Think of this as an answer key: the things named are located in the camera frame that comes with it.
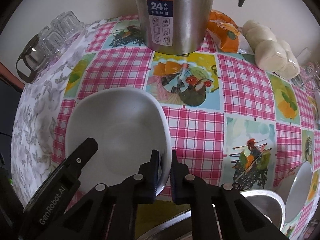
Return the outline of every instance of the glass cup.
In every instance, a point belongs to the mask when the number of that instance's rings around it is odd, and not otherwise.
[[[320,66],[317,61],[308,62],[300,66],[300,74],[292,78],[294,85],[311,92],[320,91]]]
[[[19,77],[27,83],[32,83],[36,79],[38,72],[45,68],[50,62],[50,57],[44,47],[39,43],[39,40],[39,34],[33,36],[24,47],[16,62],[16,69]],[[18,62],[20,60],[23,60],[26,67],[30,70],[29,76],[18,69]]]
[[[58,15],[52,20],[51,26],[59,30],[67,39],[84,29],[84,23],[80,22],[72,11]]]
[[[44,27],[40,33],[40,44],[44,50],[48,53],[51,59],[61,51],[61,48],[65,44],[67,38],[56,28]]]

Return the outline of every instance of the glass mug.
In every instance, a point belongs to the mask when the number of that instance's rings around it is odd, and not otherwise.
[[[65,36],[54,28],[44,27],[38,34],[32,37],[24,47],[16,62],[16,70],[20,78],[27,83],[32,83],[37,74],[44,69],[51,60],[60,52],[66,42]],[[18,69],[18,62],[23,60],[30,70],[29,76]]]
[[[32,83],[38,74],[38,72],[45,68],[49,64],[49,56],[44,48],[39,43],[39,34],[33,36],[21,52],[17,62],[16,70],[19,77],[27,82]],[[24,64],[30,70],[29,76],[25,75],[18,69],[18,62],[23,60]]]
[[[300,66],[300,74],[292,78],[294,85],[305,88],[311,92],[320,91],[320,66],[317,61],[308,62]]]

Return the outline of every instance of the pink checkered pattern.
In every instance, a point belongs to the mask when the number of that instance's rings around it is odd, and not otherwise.
[[[307,206],[304,206],[302,209],[302,214],[299,220],[298,225],[296,226],[296,229],[294,230],[292,236],[295,236],[298,233],[301,233],[301,230],[305,227],[305,225],[309,222],[308,216],[311,212],[313,205],[313,201],[311,201]]]
[[[256,65],[218,55],[224,96],[224,110],[271,121],[276,120],[270,81]]]
[[[320,131],[315,130],[315,157],[314,157],[314,170],[320,168]]]
[[[102,48],[103,43],[106,41],[108,36],[110,35],[113,26],[116,25],[117,22],[109,22],[101,26],[95,37],[93,38],[92,42],[88,46],[88,48],[85,50],[86,52],[91,52],[91,51],[97,51]]]
[[[172,147],[179,162],[192,174],[217,185],[221,175],[224,115],[186,108],[163,107],[168,119]]]
[[[301,127],[313,129],[313,112],[308,99],[308,94],[296,86],[292,86],[292,88],[296,95],[297,103],[299,106]]]
[[[273,186],[286,176],[288,171],[301,162],[301,127],[276,123],[277,164]]]
[[[117,48],[99,51],[86,70],[78,99],[111,87],[136,87],[145,83],[152,50],[149,48]]]
[[[120,16],[118,20],[119,21],[138,20],[138,15],[133,14],[133,15]]]
[[[66,211],[68,211],[74,204],[76,204],[84,195],[85,194],[82,191],[77,190],[69,205],[67,206]]]
[[[168,183],[166,184],[164,189],[161,191],[160,196],[172,197],[171,187],[169,182],[170,182],[170,177],[169,177]]]
[[[214,46],[213,39],[208,31],[206,32],[202,46],[201,48],[198,49],[198,51],[217,53],[216,47]]]
[[[65,159],[64,142],[69,117],[76,106],[75,100],[64,99],[61,103],[60,112],[57,117],[57,125],[54,130],[53,152],[51,159],[61,163]]]

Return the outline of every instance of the table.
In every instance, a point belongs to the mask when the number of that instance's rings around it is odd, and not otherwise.
[[[291,237],[300,234],[320,195],[315,95],[258,69],[248,56],[218,51],[209,33],[189,55],[154,52],[143,44],[136,15],[87,26],[70,59],[25,87],[11,160],[13,186],[24,205],[64,160],[66,127],[76,104],[124,86],[144,89],[162,104],[178,161],[207,183],[237,179],[238,190],[272,189],[291,168],[310,161],[316,189],[286,225]],[[243,170],[247,173],[240,176]],[[78,192],[73,201],[81,196]],[[161,198],[169,196],[167,185]]]

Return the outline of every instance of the mug handle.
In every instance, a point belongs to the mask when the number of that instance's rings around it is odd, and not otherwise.
[[[24,64],[27,66],[27,68],[31,71],[30,75],[29,76],[26,76],[24,73],[22,73],[20,70],[18,70],[18,62],[19,60],[23,60]],[[16,62],[16,70],[17,70],[17,73],[19,75],[19,77],[26,83],[32,83],[35,79],[36,79],[36,76],[38,74],[37,71],[33,70],[28,62],[26,61],[26,57],[23,56],[23,55],[20,55],[17,62]]]
[[[317,75],[317,76],[315,76],[315,78],[314,79],[318,79],[318,84],[320,84],[320,77]],[[316,88],[316,89],[310,89],[310,88],[308,88],[308,86],[306,86],[306,85],[304,85],[303,86],[306,90],[308,90],[308,91],[311,91],[311,92],[319,92],[320,91],[320,85]]]

